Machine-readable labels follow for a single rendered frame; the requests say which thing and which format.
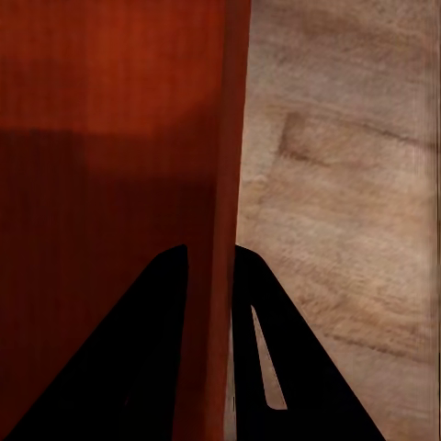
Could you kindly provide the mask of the storage box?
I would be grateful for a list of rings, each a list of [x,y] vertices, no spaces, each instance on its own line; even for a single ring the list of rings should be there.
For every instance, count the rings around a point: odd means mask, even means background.
[[[0,441],[185,244],[171,441],[222,441],[252,0],[0,0]]]

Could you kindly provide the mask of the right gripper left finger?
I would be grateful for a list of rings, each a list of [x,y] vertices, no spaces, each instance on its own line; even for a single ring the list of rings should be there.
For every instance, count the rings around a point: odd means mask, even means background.
[[[171,441],[188,283],[159,253],[4,441]]]

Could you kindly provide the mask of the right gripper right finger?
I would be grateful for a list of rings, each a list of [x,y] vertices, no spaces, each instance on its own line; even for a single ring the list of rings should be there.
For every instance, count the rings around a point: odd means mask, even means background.
[[[252,307],[286,410],[266,404]],[[238,244],[231,327],[237,441],[386,441],[265,259]]]

